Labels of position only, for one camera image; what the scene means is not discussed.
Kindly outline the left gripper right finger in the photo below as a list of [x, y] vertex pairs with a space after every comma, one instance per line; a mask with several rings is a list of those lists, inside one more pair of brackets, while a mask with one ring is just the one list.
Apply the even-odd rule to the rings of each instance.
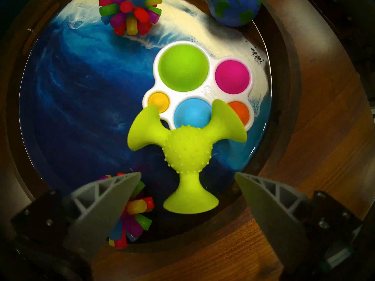
[[284, 269], [333, 269], [351, 255], [362, 221], [326, 192], [309, 198], [287, 184], [240, 172], [235, 180]]

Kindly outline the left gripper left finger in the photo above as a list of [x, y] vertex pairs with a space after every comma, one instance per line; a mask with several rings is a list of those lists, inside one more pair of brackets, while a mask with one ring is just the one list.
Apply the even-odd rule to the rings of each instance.
[[71, 194], [48, 190], [11, 218], [17, 237], [47, 250], [90, 260], [118, 222], [141, 179], [129, 173], [88, 183]]

